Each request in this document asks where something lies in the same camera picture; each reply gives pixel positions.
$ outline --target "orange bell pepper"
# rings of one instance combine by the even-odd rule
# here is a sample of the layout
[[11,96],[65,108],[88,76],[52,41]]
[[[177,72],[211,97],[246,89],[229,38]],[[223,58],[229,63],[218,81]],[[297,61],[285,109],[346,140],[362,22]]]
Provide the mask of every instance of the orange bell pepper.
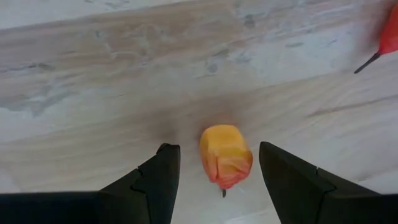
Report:
[[392,9],[390,18],[381,32],[379,50],[354,73],[357,74],[366,68],[370,63],[377,60],[384,54],[393,53],[398,50],[398,4]]
[[210,181],[223,190],[230,189],[250,173],[253,156],[235,126],[217,125],[206,129],[200,139],[200,152]]

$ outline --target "light wood surface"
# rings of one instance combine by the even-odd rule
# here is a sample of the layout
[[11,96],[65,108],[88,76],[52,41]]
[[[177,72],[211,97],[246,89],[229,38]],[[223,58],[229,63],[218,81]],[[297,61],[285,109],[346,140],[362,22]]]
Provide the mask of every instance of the light wood surface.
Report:
[[0,29],[161,6],[184,0],[2,0]]
[[[278,223],[258,164],[270,141],[397,193],[398,56],[353,74],[392,3],[199,1],[1,30],[0,191],[100,189],[169,142],[173,223]],[[221,123],[255,155],[224,199],[198,153]]]

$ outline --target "red object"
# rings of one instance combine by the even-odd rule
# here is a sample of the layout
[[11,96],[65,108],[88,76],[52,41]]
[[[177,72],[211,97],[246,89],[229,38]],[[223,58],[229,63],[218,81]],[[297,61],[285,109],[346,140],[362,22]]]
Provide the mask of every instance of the red object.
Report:
[[384,54],[393,53],[398,50],[398,4],[392,9],[390,18],[381,32],[381,39],[379,50],[373,55],[364,65],[357,69],[354,73],[357,74],[366,68],[370,63],[377,60]]

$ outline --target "black tip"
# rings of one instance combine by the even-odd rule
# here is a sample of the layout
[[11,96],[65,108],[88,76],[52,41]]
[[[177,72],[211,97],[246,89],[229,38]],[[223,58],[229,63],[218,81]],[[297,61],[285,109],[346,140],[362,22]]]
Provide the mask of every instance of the black tip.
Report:
[[374,54],[365,64],[363,64],[362,66],[360,66],[359,69],[357,69],[354,74],[359,73],[360,71],[362,71],[364,68],[366,68],[368,65],[370,65],[372,62],[374,62],[375,60],[377,60],[379,57],[381,56],[381,54],[376,53]]

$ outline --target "wood grain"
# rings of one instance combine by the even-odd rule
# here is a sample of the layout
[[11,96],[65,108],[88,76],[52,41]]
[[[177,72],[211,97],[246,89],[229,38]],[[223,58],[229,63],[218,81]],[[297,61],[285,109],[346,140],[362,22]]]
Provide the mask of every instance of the wood grain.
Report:
[[[173,223],[277,222],[270,141],[398,192],[397,55],[363,73],[392,1],[197,1],[0,30],[0,190],[100,189],[182,147]],[[235,124],[255,157],[225,199],[198,138]]]
[[181,1],[184,0],[3,0],[0,2],[0,29],[161,6]]

